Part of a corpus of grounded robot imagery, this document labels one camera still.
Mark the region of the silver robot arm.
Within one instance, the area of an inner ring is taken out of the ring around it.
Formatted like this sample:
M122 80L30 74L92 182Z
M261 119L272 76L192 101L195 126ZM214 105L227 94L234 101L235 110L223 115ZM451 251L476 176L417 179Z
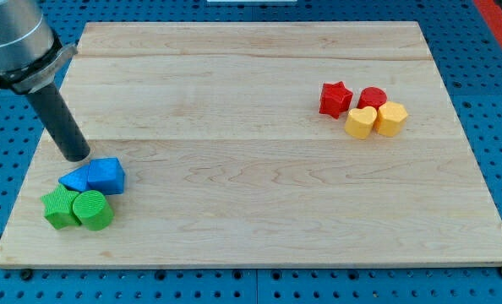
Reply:
M31 0L0 0L0 90L35 93L78 53L64 45Z

